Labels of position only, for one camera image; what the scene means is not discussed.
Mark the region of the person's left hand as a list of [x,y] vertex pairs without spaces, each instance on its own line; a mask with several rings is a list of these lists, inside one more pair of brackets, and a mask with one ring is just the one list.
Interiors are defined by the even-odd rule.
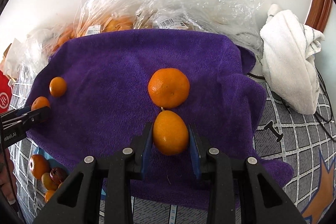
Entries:
[[0,184],[1,191],[4,196],[7,198],[7,201],[10,205],[15,203],[15,198],[17,196],[17,179],[14,176],[14,163],[10,159],[10,153],[8,149],[5,149],[8,169],[6,168],[5,160],[3,157],[3,153],[1,153],[1,176],[0,176]]

